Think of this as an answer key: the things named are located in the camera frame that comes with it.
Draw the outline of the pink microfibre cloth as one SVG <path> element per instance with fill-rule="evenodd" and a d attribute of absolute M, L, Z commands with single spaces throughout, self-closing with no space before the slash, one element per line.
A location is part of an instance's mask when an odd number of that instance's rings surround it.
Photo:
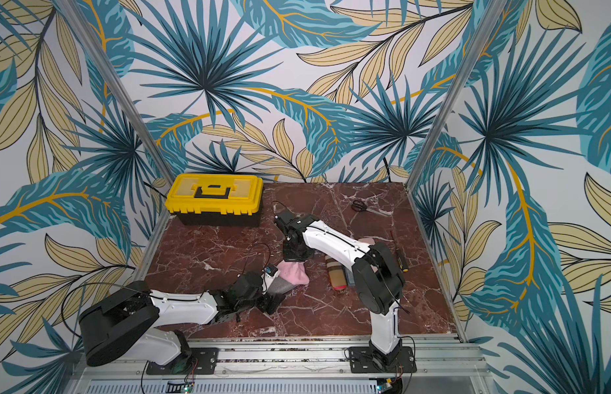
<path fill-rule="evenodd" d="M 290 286 L 298 287 L 310 284 L 310 278 L 305 272 L 304 262 L 282 261 L 277 267 L 279 269 L 280 278 Z"/>

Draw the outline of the tan round object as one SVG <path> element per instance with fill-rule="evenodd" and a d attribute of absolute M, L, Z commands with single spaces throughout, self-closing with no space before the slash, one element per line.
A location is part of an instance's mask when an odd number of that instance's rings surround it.
<path fill-rule="evenodd" d="M 347 288 L 346 276 L 344 274 L 344 267 L 336 259 L 331 256 L 325 257 L 325 263 L 328 270 L 328 278 L 331 287 L 335 291 L 342 291 Z"/>

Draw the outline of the grey fabric eyeglass case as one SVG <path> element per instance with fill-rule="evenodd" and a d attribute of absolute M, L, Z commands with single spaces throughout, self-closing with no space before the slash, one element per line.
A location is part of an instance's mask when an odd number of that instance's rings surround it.
<path fill-rule="evenodd" d="M 269 295 L 284 295 L 290 292 L 295 287 L 294 284 L 288 282 L 283 277 L 277 277 L 269 286 Z"/>

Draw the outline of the grey rectangular block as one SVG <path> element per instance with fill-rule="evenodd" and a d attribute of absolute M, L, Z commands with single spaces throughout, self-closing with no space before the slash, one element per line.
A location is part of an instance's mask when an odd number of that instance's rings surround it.
<path fill-rule="evenodd" d="M 354 287 L 356 285 L 354 275 L 349 269 L 345 269 L 346 281 L 349 287 Z"/>

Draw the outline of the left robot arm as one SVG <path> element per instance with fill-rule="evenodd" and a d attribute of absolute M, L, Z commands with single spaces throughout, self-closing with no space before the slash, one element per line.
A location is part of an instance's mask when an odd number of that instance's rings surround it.
<path fill-rule="evenodd" d="M 215 325 L 257 309 L 272 315 L 285 295 L 269 287 L 279 272 L 247 273 L 223 290 L 172 294 L 152 290 L 145 281 L 122 287 L 84 311 L 79 319 L 86 364 L 100 367 L 120 358 L 144 360 L 165 374 L 186 374 L 200 363 L 177 324 Z"/>

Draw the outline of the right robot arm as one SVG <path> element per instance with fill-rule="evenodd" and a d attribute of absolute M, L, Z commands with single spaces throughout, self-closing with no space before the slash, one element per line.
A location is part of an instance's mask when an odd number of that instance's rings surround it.
<path fill-rule="evenodd" d="M 313 215 L 298 218 L 284 211 L 274 223 L 285 236 L 286 261 L 305 261 L 319 251 L 352 272 L 358 297 L 370 313 L 370 345 L 382 355 L 397 353 L 405 279 L 392 251 L 382 242 L 370 245 L 346 236 Z"/>

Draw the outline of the yellow black toolbox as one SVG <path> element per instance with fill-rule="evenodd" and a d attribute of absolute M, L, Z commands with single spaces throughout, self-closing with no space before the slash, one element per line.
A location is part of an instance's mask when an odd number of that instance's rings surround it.
<path fill-rule="evenodd" d="M 264 182 L 252 175 L 183 173 L 165 207 L 187 226 L 257 228 Z"/>

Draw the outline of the black yellow screwdriver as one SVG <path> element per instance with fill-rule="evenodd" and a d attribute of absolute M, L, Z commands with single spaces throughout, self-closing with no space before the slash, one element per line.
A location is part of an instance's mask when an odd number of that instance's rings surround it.
<path fill-rule="evenodd" d="M 405 257 L 405 254 L 403 253 L 403 251 L 400 248 L 396 249 L 396 257 L 397 257 L 397 262 L 400 267 L 400 270 L 403 273 L 407 273 L 409 271 L 409 265 Z"/>

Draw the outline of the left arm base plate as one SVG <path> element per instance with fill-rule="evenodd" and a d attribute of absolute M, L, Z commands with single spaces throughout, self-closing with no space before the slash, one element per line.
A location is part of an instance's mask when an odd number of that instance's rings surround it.
<path fill-rule="evenodd" d="M 180 356 L 164 365 L 149 362 L 146 373 L 148 375 L 212 375 L 218 361 L 218 348 L 191 348 Z"/>

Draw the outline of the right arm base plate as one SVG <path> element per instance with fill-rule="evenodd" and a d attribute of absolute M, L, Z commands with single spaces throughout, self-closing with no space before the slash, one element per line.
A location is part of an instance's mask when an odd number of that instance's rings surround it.
<path fill-rule="evenodd" d="M 352 346 L 346 350 L 346 359 L 353 374 L 414 374 L 417 372 L 412 348 L 398 346 L 384 354 L 374 346 Z"/>

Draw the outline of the aluminium front rail frame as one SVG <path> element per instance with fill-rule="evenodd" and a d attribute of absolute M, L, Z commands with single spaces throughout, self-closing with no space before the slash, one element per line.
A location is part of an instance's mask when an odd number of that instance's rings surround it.
<path fill-rule="evenodd" d="M 496 393 L 474 343 L 453 335 L 405 339 L 405 361 L 381 373 L 356 349 L 364 337 L 234 338 L 191 341 L 194 374 L 159 373 L 145 361 L 80 364 L 67 393 Z"/>

